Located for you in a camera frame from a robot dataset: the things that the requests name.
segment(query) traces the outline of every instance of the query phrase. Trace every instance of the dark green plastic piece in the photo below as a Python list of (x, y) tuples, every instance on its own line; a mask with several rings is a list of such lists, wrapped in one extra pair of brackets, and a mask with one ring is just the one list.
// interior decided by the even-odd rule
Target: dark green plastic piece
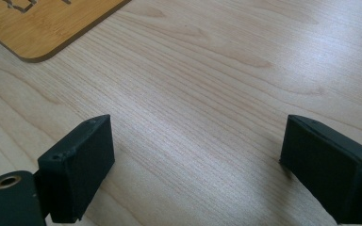
[(28, 171), (0, 176), (0, 226), (44, 226), (34, 177)]
[(114, 163), (110, 116), (79, 124), (39, 159), (38, 178), (54, 222), (81, 219)]
[(318, 121), (289, 115), (280, 162), (338, 224), (362, 224), (362, 145)]

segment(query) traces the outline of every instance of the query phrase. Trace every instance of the screw hole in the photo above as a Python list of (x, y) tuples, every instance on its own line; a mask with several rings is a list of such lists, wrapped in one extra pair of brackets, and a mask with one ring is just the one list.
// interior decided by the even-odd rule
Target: screw hole
[(6, 189), (11, 186), (16, 185), (22, 180), (21, 176), (13, 175), (9, 177), (5, 177), (4, 179), (0, 180), (0, 189)]

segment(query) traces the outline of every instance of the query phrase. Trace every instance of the wooden table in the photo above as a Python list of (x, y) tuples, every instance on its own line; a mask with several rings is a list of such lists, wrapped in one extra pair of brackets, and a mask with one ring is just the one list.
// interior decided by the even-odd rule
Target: wooden table
[(362, 144), (362, 1), (133, 0), (43, 63), (0, 45), (0, 175), (101, 114), (76, 225), (335, 225), (278, 159), (288, 114)]

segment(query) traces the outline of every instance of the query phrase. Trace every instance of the wooden cutting board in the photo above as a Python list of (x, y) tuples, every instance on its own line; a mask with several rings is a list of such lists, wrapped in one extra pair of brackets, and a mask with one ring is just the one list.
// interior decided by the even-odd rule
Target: wooden cutting board
[(52, 57), (129, 0), (35, 1), (0, 0), (0, 43), (28, 62)]

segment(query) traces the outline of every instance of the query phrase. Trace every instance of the black plastic part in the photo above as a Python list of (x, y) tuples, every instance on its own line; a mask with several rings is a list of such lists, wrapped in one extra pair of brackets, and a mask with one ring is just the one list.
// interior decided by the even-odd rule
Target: black plastic part
[(290, 115), (280, 162), (338, 224), (362, 224), (362, 145), (318, 121)]
[(39, 159), (42, 196), (56, 223), (81, 219), (114, 163), (110, 116), (84, 121)]
[(0, 176), (0, 226), (44, 226), (34, 177), (28, 171)]

